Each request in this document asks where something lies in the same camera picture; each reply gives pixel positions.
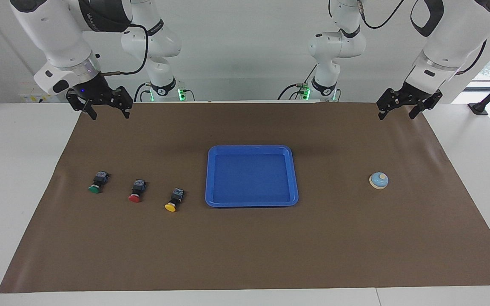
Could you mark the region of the brown table mat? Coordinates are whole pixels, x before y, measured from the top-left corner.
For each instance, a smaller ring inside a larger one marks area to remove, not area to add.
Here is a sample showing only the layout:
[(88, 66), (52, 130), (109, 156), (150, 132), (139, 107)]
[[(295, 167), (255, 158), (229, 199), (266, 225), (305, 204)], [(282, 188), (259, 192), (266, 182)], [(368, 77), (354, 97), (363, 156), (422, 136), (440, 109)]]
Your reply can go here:
[[(379, 121), (371, 103), (97, 111), (79, 117), (0, 292), (490, 285), (490, 229), (423, 116)], [(291, 149), (296, 205), (208, 206), (209, 149), (242, 144)], [(99, 171), (110, 178), (91, 193)]]

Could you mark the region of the yellow push button switch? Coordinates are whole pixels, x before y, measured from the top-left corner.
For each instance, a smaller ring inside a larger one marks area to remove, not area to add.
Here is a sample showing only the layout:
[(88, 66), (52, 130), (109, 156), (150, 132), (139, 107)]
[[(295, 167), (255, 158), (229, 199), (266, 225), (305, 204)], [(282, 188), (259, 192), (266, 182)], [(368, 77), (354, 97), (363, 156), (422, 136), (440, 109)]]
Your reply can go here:
[(183, 189), (175, 188), (171, 194), (170, 200), (165, 204), (165, 209), (169, 212), (176, 212), (178, 205), (182, 203), (185, 197), (185, 191)]

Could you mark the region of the blue plastic tray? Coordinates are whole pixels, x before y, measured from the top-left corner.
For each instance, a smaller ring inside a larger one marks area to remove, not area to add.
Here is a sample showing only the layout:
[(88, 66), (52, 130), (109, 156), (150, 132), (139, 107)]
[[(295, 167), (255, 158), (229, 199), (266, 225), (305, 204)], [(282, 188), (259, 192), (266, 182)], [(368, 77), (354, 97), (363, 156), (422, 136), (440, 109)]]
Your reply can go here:
[(293, 207), (298, 199), (289, 147), (216, 145), (209, 149), (205, 202), (210, 207)]

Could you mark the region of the light blue desk bell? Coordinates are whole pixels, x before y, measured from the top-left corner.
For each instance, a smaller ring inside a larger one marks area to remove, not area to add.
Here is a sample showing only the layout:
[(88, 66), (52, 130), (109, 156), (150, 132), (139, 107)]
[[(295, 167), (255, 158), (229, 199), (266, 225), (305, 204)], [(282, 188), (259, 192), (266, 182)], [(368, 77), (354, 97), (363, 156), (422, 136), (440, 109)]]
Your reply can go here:
[(383, 172), (376, 172), (370, 175), (369, 183), (373, 188), (383, 190), (388, 186), (389, 178)]

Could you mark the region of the green push button switch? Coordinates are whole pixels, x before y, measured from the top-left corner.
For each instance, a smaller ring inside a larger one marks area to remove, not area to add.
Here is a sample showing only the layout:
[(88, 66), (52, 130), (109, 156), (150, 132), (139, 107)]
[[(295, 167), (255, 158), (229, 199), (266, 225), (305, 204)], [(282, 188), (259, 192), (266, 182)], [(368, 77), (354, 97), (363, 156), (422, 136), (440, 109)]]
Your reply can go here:
[(103, 191), (103, 186), (107, 184), (110, 178), (108, 172), (99, 171), (94, 176), (93, 183), (88, 187), (89, 192), (99, 194)]

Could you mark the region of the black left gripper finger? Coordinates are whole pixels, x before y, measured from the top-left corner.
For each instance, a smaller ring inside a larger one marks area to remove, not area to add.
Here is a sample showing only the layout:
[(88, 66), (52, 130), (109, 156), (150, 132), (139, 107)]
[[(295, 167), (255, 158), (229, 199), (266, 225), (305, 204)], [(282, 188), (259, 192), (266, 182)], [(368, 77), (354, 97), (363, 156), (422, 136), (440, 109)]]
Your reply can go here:
[(384, 120), (390, 111), (399, 108), (398, 95), (398, 91), (395, 91), (392, 88), (388, 88), (377, 100), (377, 107), (379, 109), (379, 120)]
[(443, 93), (437, 90), (432, 96), (424, 100), (418, 100), (409, 112), (409, 117), (414, 120), (421, 112), (432, 110), (438, 101), (443, 97)]

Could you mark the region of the white wall socket box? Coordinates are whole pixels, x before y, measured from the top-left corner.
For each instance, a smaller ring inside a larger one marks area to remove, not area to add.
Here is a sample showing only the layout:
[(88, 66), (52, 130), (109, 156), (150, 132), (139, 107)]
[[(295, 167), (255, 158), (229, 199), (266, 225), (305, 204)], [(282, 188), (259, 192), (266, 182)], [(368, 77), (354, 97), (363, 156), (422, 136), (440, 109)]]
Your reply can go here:
[(63, 96), (49, 95), (43, 91), (19, 93), (19, 98), (22, 103), (66, 103), (67, 102)]

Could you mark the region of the red push button switch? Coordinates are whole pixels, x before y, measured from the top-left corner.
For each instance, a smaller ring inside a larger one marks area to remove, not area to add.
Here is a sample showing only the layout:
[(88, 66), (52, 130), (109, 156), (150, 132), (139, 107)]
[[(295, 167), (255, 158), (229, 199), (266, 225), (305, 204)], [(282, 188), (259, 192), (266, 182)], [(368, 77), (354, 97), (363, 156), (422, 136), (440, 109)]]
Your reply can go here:
[(142, 179), (137, 179), (134, 181), (132, 185), (131, 194), (128, 196), (128, 199), (132, 203), (140, 203), (142, 201), (142, 194), (145, 192), (147, 188), (147, 182)]

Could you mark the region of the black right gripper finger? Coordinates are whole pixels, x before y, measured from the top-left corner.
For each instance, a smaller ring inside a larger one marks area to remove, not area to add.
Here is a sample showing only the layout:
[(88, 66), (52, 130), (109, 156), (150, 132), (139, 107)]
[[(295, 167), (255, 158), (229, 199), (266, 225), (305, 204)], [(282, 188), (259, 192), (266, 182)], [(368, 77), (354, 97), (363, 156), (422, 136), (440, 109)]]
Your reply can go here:
[(126, 119), (130, 118), (133, 105), (134, 99), (124, 87), (118, 87), (111, 91), (109, 106), (120, 110)]
[(97, 112), (92, 107), (92, 100), (87, 99), (86, 102), (82, 102), (78, 93), (74, 89), (68, 89), (66, 93), (66, 100), (76, 112), (82, 112), (88, 114), (92, 120), (97, 119)]

